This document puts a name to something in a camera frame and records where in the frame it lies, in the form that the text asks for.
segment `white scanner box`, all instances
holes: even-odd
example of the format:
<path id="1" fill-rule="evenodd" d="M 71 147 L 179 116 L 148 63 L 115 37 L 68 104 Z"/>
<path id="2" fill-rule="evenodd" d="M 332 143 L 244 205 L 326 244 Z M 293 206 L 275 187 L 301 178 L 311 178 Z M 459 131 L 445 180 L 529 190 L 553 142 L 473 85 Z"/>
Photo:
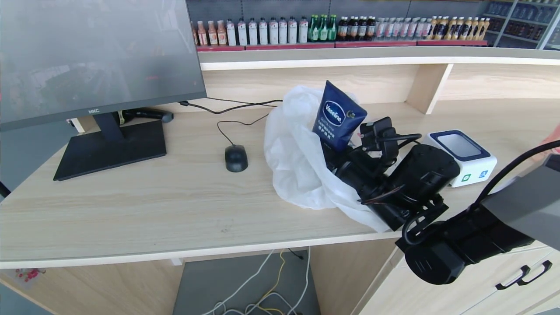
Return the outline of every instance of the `white scanner box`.
<path id="1" fill-rule="evenodd" d="M 455 158 L 461 173 L 451 181 L 452 187 L 484 182 L 498 163 L 495 156 L 460 130 L 429 133 L 422 143 L 438 147 Z"/>

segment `monitor base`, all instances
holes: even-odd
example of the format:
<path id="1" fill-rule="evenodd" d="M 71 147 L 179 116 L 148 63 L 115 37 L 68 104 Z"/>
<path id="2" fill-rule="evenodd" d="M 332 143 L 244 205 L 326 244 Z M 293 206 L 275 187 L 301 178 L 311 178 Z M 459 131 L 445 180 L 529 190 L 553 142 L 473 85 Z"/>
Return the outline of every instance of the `monitor base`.
<path id="1" fill-rule="evenodd" d="M 101 131 L 72 137 L 54 180 L 66 180 L 166 155 L 161 121 L 134 124 L 120 130 L 124 136 L 121 140 L 108 140 Z"/>

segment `red shelf edge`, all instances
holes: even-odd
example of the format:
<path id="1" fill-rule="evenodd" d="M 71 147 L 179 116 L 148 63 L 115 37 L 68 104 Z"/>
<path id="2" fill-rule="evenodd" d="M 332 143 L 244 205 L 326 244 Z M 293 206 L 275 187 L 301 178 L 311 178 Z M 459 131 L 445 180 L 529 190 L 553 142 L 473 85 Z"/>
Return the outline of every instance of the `red shelf edge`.
<path id="1" fill-rule="evenodd" d="M 243 46 L 197 46 L 198 52 L 234 52 L 245 50 Z"/>
<path id="2" fill-rule="evenodd" d="M 334 48 L 334 43 L 304 43 L 282 45 L 248 45 L 245 50 L 320 49 Z"/>
<path id="3" fill-rule="evenodd" d="M 416 46 L 416 41 L 337 41 L 334 46 L 335 48 Z"/>
<path id="4" fill-rule="evenodd" d="M 487 46 L 486 40 L 419 40 L 418 46 Z"/>

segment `white cable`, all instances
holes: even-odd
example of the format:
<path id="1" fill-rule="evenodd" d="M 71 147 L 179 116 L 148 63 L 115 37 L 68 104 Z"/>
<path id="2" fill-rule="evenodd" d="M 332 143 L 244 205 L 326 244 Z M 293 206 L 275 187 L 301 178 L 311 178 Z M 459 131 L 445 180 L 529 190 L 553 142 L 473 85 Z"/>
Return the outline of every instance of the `white cable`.
<path id="1" fill-rule="evenodd" d="M 296 305 L 294 305 L 290 311 L 287 313 L 288 315 L 290 315 L 290 313 L 296 309 L 296 307 L 298 305 L 300 305 L 301 300 L 304 298 L 305 295 L 305 291 L 307 290 L 307 285 L 309 284 L 309 264 L 311 262 L 311 246 L 307 247 L 307 271 L 305 272 L 305 288 L 303 293 L 301 293 L 300 299 L 297 301 Z"/>
<path id="2" fill-rule="evenodd" d="M 253 279 L 254 277 L 256 277 L 256 276 L 260 273 L 260 271 L 263 269 L 264 264 L 268 261 L 268 259 L 270 258 L 270 255 L 272 255 L 272 253 L 274 253 L 274 250 L 271 250 L 271 251 L 270 251 L 270 253 L 269 253 L 268 256 L 266 257 L 266 259 L 263 261 L 263 263 L 260 264 L 260 267 L 259 267 L 259 269 L 256 271 L 256 273 L 255 273 L 254 275 L 250 276 L 237 290 L 235 290 L 235 292 L 234 292 L 232 295 L 230 295 L 227 299 L 223 300 L 223 302 L 222 302 L 221 304 L 225 304 L 227 301 L 229 301 L 231 298 L 233 298 L 233 297 L 237 294 L 237 292 L 239 292 L 249 281 L 251 281 L 251 279 Z M 215 311 L 216 309 L 218 309 L 218 308 L 220 307 L 220 305 L 217 304 L 217 306 L 214 306 L 213 309 L 211 309 L 210 311 L 208 311 L 208 312 L 206 312 L 206 313 L 204 313 L 204 314 L 202 314 L 202 315 L 209 315 L 209 314 L 214 313 L 214 311 Z"/>
<path id="3" fill-rule="evenodd" d="M 257 308 L 258 306 L 260 306 L 260 304 L 266 300 L 267 298 L 271 297 L 272 295 L 276 295 L 278 296 L 280 299 L 282 299 L 282 301 L 284 301 L 284 303 L 286 303 L 286 305 L 288 305 L 288 307 L 290 307 L 290 311 L 288 311 L 288 313 L 286 313 L 286 315 L 290 315 L 290 313 L 293 313 L 294 315 L 297 315 L 297 313 L 295 312 L 295 309 L 297 308 L 297 306 L 301 303 L 301 300 L 303 300 L 305 292 L 307 291 L 307 287 L 309 285 L 309 269 L 310 269 L 310 264 L 311 264 L 311 246 L 309 246 L 307 248 L 307 270 L 305 272 L 305 287 L 304 287 L 304 291 L 303 293 L 301 293 L 300 299 L 297 301 L 296 305 L 291 306 L 290 303 L 288 303 L 288 301 L 286 301 L 286 299 L 280 295 L 280 293 L 277 292 L 271 292 L 269 294 L 267 294 L 266 296 L 264 296 L 263 298 L 261 298 L 260 301 L 258 301 L 256 304 L 249 304 L 245 307 L 245 313 L 238 311 L 237 309 L 227 309 L 226 308 L 226 302 L 231 299 L 239 290 L 241 290 L 241 288 L 243 288 L 243 286 L 245 286 L 247 284 L 247 282 L 249 282 L 249 280 L 251 280 L 252 278 L 256 277 L 256 275 L 259 274 L 260 270 L 263 268 L 264 264 L 267 262 L 268 258 L 270 257 L 270 255 L 273 253 L 274 251 L 270 252 L 270 254 L 268 254 L 268 256 L 266 257 L 266 259 L 264 260 L 264 262 L 260 265 L 259 270 L 253 275 L 251 276 L 249 279 L 247 279 L 247 281 L 245 281 L 245 283 L 243 283 L 230 297 L 228 297 L 227 299 L 225 299 L 223 302 L 218 302 L 214 305 L 214 308 L 208 312 L 205 313 L 203 315 L 208 315 L 210 313 L 212 313 L 213 315 L 216 315 L 216 309 L 218 309 L 220 306 L 222 306 L 224 308 L 224 313 L 222 315 L 226 315 L 227 313 L 236 313 L 238 315 L 249 315 L 252 311 L 254 311 L 255 308 Z M 265 309 L 261 309 L 261 311 L 269 314 L 269 315 L 273 315 L 271 312 L 268 312 Z"/>

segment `drawer handle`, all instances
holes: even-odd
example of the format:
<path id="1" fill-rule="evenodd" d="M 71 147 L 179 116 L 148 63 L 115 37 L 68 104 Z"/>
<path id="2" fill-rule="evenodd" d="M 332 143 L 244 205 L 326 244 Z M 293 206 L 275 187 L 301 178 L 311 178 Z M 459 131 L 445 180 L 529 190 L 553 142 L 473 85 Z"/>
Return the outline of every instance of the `drawer handle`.
<path id="1" fill-rule="evenodd" d="M 529 268 L 529 266 L 525 265 L 525 266 L 521 267 L 521 272 L 522 272 L 522 274 L 521 274 L 521 276 L 520 276 L 519 278 L 515 279 L 512 283 L 510 283 L 510 284 L 508 284 L 508 285 L 506 285 L 506 286 L 504 286 L 504 285 L 501 284 L 501 283 L 498 283 L 498 284 L 496 285 L 496 289 L 498 289 L 498 290 L 505 290 L 505 289 L 511 287 L 512 285 L 518 283 L 519 281 L 522 281 L 523 277 L 525 277 L 526 275 L 529 274 L 529 271 L 531 271 L 531 268 Z"/>
<path id="2" fill-rule="evenodd" d="M 544 275 L 547 273 L 547 271 L 550 270 L 550 268 L 552 268 L 552 263 L 550 262 L 550 260 L 547 260 L 545 262 L 543 262 L 543 266 L 544 266 L 544 270 L 543 272 L 541 272 L 538 276 L 534 277 L 533 279 L 529 280 L 529 281 L 523 281 L 520 280 L 517 282 L 518 285 L 527 285 L 533 281 L 535 281 L 536 279 L 538 279 L 540 276 Z"/>

